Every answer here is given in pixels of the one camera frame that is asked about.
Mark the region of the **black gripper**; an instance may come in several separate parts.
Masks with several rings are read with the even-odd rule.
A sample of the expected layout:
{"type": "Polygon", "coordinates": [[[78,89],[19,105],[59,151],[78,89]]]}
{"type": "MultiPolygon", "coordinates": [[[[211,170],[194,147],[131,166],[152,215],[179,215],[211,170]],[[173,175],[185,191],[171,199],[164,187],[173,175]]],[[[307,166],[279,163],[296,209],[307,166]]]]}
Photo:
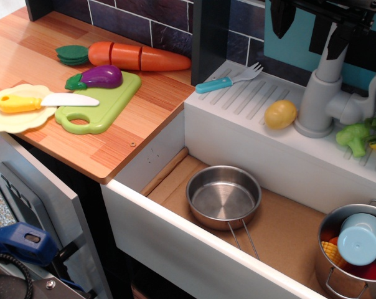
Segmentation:
{"type": "Polygon", "coordinates": [[[327,45],[327,60],[336,60],[347,50],[353,37],[369,33],[376,1],[271,1],[272,28],[279,39],[291,27],[296,9],[336,22],[327,45]]]}

